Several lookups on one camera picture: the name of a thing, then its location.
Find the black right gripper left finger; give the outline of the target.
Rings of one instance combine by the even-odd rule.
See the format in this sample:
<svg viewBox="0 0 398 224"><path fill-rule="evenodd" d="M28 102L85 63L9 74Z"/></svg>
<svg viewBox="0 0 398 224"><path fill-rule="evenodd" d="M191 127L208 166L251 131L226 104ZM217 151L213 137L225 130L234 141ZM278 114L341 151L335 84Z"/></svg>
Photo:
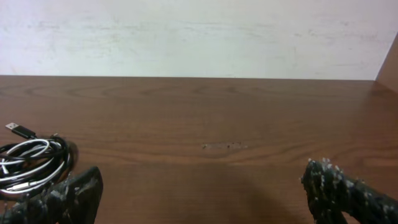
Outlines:
<svg viewBox="0 0 398 224"><path fill-rule="evenodd" d="M1 223L94 223L102 193L101 172L93 166L17 198L15 205L1 212Z"/></svg>

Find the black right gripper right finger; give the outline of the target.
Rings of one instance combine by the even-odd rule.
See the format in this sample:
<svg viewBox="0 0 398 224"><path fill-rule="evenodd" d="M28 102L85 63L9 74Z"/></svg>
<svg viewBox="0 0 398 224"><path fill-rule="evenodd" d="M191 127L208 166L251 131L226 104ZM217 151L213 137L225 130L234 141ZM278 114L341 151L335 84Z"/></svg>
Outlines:
<svg viewBox="0 0 398 224"><path fill-rule="evenodd" d="M301 183L317 224L346 223L344 213L359 223L397 224L397 200L352 179L329 159L309 159Z"/></svg>

